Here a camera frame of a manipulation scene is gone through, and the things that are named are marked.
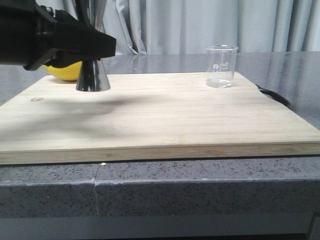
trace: cutting board edge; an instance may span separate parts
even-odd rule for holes
[[[0,152],[0,165],[320,155],[320,142]]]

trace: beaker rim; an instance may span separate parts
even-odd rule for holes
[[[233,51],[233,50],[238,50],[238,49],[239,49],[239,47],[236,45],[215,44],[215,45],[207,46],[204,50],[206,50],[206,51],[211,51],[211,50]]]

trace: yellow lemon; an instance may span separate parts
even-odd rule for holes
[[[66,67],[57,68],[53,66],[43,65],[43,68],[53,76],[65,80],[65,81],[76,81],[78,80],[82,61],[78,61]]]

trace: measuring beaker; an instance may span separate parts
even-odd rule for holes
[[[237,46],[212,45],[206,49],[208,69],[206,84],[214,88],[228,88],[235,75]]]

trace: granite countertop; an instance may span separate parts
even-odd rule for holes
[[[119,55],[109,74],[205,72],[206,55]],[[239,53],[236,71],[320,129],[320,52]],[[0,66],[0,104],[46,73]],[[320,212],[320,155],[2,165],[0,218]]]

